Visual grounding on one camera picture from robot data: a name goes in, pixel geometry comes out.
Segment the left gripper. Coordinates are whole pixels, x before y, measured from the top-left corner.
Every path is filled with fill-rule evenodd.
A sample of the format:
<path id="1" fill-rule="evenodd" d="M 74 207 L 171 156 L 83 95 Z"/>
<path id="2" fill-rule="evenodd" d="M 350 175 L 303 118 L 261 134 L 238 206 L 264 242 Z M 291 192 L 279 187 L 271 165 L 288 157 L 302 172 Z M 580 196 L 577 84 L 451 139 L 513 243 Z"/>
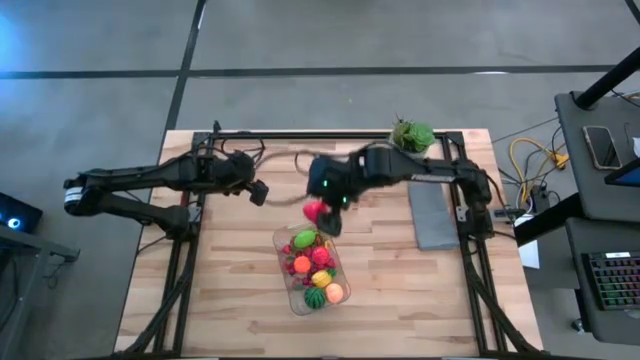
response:
<path id="1" fill-rule="evenodd" d="M 263 206 L 269 187 L 261 180 L 253 182 L 255 177 L 255 162 L 245 152 L 233 152 L 224 160 L 214 165 L 215 184 L 227 192 L 248 190 L 249 200 L 256 206 Z"/>

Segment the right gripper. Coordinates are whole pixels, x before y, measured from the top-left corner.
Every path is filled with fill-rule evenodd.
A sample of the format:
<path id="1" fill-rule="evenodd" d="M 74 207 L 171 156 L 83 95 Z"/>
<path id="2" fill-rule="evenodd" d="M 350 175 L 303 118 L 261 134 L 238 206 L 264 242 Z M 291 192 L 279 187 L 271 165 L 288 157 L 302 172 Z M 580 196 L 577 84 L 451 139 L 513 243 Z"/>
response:
<path id="1" fill-rule="evenodd" d="M 306 193 L 321 199 L 330 208 L 347 209 L 363 193 L 360 176 L 359 165 L 352 158 L 342 161 L 331 156 L 318 156 L 309 167 Z M 319 214 L 318 229 L 332 237 L 340 236 L 340 213 Z"/>

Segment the yellow toy pineapple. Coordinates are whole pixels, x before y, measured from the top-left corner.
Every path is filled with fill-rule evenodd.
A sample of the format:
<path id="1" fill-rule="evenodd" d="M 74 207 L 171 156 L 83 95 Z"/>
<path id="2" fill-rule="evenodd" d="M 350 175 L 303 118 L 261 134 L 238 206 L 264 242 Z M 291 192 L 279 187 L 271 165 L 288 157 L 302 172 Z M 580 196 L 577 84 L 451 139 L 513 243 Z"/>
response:
<path id="1" fill-rule="evenodd" d="M 311 276 L 311 283 L 317 288 L 325 288 L 333 281 L 335 275 L 334 268 L 319 270 Z"/>

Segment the green toy watermelon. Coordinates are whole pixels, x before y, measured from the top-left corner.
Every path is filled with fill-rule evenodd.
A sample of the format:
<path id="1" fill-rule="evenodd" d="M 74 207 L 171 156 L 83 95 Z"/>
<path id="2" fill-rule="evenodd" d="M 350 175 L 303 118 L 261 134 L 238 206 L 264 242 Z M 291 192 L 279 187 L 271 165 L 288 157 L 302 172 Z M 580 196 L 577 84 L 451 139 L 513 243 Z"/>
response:
<path id="1" fill-rule="evenodd" d="M 307 288 L 304 292 L 303 299 L 306 306 L 313 310 L 324 307 L 327 302 L 325 290 L 318 287 Z"/>

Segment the clear plastic container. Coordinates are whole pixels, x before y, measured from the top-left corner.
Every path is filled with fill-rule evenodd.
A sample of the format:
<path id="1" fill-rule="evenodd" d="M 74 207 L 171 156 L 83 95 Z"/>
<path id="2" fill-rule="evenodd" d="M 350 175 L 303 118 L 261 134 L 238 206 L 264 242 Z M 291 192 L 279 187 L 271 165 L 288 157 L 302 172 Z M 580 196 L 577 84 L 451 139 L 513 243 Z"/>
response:
<path id="1" fill-rule="evenodd" d="M 294 237 L 301 231 L 304 230 L 315 230 L 317 232 L 317 236 L 316 236 L 316 240 L 315 243 L 307 248 L 304 249 L 297 249 L 294 245 L 293 245 L 293 240 Z M 317 309 L 317 310 L 313 310 L 310 309 L 309 307 L 306 306 L 304 299 L 303 299 L 303 295 L 304 292 L 307 288 L 309 287 L 315 287 L 313 284 L 311 286 L 304 286 L 302 284 L 302 279 L 303 278 L 309 278 L 311 280 L 311 276 L 319 271 L 319 270 L 325 270 L 325 269 L 329 269 L 326 265 L 324 266 L 317 266 L 315 265 L 312 260 L 311 260 L 311 252 L 315 247 L 319 247 L 319 246 L 323 246 L 325 247 L 325 242 L 327 241 L 331 241 L 333 244 L 333 247 L 331 250 L 329 250 L 331 258 L 334 259 L 335 263 L 336 263 L 336 267 L 334 268 L 336 270 L 336 275 L 333 278 L 333 281 L 331 283 L 337 283 L 339 285 L 341 285 L 344 289 L 344 293 L 345 296 L 343 298 L 343 300 L 338 303 L 344 303 L 351 295 L 351 288 L 350 288 L 350 284 L 346 278 L 345 272 L 343 270 L 342 267 L 342 263 L 341 260 L 339 258 L 339 255 L 337 253 L 336 247 L 334 245 L 333 239 L 331 236 L 321 232 L 315 225 L 311 224 L 311 223 L 307 223 L 307 224 L 301 224 L 301 225 L 296 225 L 296 226 L 289 226 L 289 227 L 285 227 L 282 229 L 277 230 L 274 235 L 273 235 L 273 244 L 275 247 L 275 250 L 277 252 L 277 257 L 278 257 L 278 261 L 280 263 L 280 270 L 282 272 L 282 276 L 284 279 L 284 283 L 285 283 L 285 287 L 286 290 L 288 292 L 288 297 L 289 297 L 289 303 L 291 306 L 291 310 L 299 316 L 304 316 L 304 315 L 309 315 L 312 314 L 314 312 L 318 312 L 320 310 L 323 310 L 325 308 L 329 308 L 338 304 L 332 304 L 329 303 L 328 301 L 326 302 L 325 306 Z M 290 254 L 284 254 L 282 252 L 282 248 L 285 245 L 290 245 L 291 246 L 291 253 Z M 295 275 L 289 275 L 288 272 L 286 271 L 286 266 L 289 264 L 293 264 L 294 260 L 296 257 L 298 256 L 307 256 L 310 260 L 311 260 L 311 269 L 308 273 L 306 274 L 299 274 L 296 273 Z"/>

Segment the succulent in white patterned pot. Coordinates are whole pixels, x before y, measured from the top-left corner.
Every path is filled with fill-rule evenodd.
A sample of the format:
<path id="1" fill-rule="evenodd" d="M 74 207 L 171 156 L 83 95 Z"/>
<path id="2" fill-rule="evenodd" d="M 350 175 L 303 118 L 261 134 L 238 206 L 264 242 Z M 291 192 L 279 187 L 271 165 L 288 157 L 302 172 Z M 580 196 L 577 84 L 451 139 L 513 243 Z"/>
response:
<path id="1" fill-rule="evenodd" d="M 390 142 L 406 153 L 423 157 L 436 142 L 436 136 L 429 124 L 396 116 Z"/>

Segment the white paper sheet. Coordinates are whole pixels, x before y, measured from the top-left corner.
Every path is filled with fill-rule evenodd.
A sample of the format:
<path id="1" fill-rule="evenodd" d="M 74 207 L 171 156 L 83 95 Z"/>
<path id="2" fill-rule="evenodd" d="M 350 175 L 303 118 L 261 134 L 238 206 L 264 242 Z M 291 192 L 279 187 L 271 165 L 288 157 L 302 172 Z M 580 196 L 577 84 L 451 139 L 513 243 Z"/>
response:
<path id="1" fill-rule="evenodd" d="M 531 220 L 533 217 L 534 216 L 531 214 L 524 214 L 516 219 L 515 225 L 521 225 L 522 223 Z M 533 240 L 524 245 L 519 245 L 518 251 L 523 267 L 540 269 L 540 257 L 537 240 Z"/>

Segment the black desk bar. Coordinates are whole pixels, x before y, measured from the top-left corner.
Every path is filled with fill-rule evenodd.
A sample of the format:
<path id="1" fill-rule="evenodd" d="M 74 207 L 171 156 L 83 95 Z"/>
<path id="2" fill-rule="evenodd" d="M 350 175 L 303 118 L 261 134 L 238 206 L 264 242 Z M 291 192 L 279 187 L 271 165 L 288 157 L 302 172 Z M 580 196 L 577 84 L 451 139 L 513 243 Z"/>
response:
<path id="1" fill-rule="evenodd" d="M 514 228 L 516 243 L 518 246 L 528 244 L 540 236 L 563 226 L 567 219 L 572 217 L 582 218 L 583 216 L 584 211 L 580 195 L 574 193 L 530 220 L 517 225 Z"/>

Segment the dark grey desk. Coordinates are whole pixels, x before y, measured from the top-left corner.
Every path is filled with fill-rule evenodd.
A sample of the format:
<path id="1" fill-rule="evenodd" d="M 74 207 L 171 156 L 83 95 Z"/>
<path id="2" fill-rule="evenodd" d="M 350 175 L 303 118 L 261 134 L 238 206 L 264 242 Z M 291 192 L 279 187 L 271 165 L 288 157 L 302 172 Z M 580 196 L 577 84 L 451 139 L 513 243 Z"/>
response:
<path id="1" fill-rule="evenodd" d="M 640 137 L 640 108 L 614 97 L 603 97 L 590 110 L 576 106 L 570 93 L 554 97 L 573 174 L 586 217 L 594 220 L 640 222 L 640 187 L 608 185 L 607 170 L 593 164 L 585 126 L 610 131 L 622 165 L 636 159 L 633 139 Z"/>
<path id="2" fill-rule="evenodd" d="M 565 224 L 579 282 L 581 321 L 600 342 L 640 346 L 640 310 L 603 311 L 591 293 L 582 255 L 640 251 L 640 225 L 571 218 Z"/>

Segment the grey metal cart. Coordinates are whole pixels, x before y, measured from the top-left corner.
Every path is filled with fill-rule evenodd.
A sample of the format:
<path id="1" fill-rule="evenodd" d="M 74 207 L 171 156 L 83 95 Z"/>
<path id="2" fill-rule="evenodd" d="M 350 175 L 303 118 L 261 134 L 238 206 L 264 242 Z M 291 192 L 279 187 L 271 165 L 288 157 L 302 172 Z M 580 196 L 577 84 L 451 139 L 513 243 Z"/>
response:
<path id="1" fill-rule="evenodd" d="M 11 252 L 9 259 L 24 257 L 27 260 L 23 270 L 16 265 L 13 281 L 16 290 L 8 313 L 0 315 L 0 360 L 16 360 L 16 349 L 50 257 L 58 256 L 63 262 L 72 263 L 78 259 L 80 250 L 7 227 L 0 227 L 0 249 Z"/>

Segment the smartphone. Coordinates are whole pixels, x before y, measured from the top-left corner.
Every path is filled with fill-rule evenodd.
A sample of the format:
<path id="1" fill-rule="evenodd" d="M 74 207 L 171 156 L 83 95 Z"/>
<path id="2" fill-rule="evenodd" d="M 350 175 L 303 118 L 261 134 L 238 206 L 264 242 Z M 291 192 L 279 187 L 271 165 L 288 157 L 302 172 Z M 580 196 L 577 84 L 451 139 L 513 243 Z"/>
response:
<path id="1" fill-rule="evenodd" d="M 608 128 L 585 126 L 583 133 L 596 169 L 617 170 L 622 167 L 614 140 Z"/>

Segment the backlit keyboard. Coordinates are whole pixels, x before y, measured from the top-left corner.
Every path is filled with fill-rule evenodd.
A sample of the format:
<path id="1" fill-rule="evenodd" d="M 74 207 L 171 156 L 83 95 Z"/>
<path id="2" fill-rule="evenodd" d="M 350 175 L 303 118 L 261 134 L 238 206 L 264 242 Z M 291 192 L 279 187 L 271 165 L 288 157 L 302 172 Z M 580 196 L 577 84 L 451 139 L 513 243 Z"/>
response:
<path id="1" fill-rule="evenodd" d="M 640 251 L 586 253 L 582 261 L 601 310 L 640 310 Z"/>

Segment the tablet with blue screen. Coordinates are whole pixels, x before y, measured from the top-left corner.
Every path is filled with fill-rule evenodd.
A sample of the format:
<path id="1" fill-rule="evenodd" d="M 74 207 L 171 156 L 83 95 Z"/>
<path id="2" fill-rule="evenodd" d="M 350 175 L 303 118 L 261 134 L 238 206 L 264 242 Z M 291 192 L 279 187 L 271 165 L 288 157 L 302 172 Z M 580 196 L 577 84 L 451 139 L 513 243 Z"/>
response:
<path id="1" fill-rule="evenodd" d="M 640 187 L 640 157 L 604 178 L 607 185 Z"/>

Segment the black pole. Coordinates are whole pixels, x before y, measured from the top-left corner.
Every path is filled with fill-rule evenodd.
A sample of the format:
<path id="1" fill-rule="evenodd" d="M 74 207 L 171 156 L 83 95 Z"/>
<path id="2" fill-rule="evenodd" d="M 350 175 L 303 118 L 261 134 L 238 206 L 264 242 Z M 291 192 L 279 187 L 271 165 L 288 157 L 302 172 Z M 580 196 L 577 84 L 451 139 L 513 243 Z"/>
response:
<path id="1" fill-rule="evenodd" d="M 599 80 L 578 96 L 573 96 L 574 104 L 583 110 L 589 110 L 607 93 L 621 84 L 633 73 L 640 70 L 640 46 L 621 62 L 604 74 Z"/>

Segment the black table frame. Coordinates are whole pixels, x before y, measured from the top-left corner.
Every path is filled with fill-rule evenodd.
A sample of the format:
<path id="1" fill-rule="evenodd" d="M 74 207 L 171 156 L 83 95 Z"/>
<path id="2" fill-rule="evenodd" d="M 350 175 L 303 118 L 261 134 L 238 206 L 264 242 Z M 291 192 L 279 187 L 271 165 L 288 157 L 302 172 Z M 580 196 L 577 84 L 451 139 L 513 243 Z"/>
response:
<path id="1" fill-rule="evenodd" d="M 196 255 L 183 332 L 183 356 L 465 357 L 478 352 L 459 250 L 418 249 L 407 189 L 371 191 L 343 217 L 334 242 L 350 285 L 342 304 L 298 316 L 289 304 L 273 244 L 278 229 L 300 225 L 283 200 L 306 188 L 310 151 L 342 153 L 373 130 L 227 131 L 230 149 L 266 147 L 259 178 L 270 204 L 210 196 Z"/>

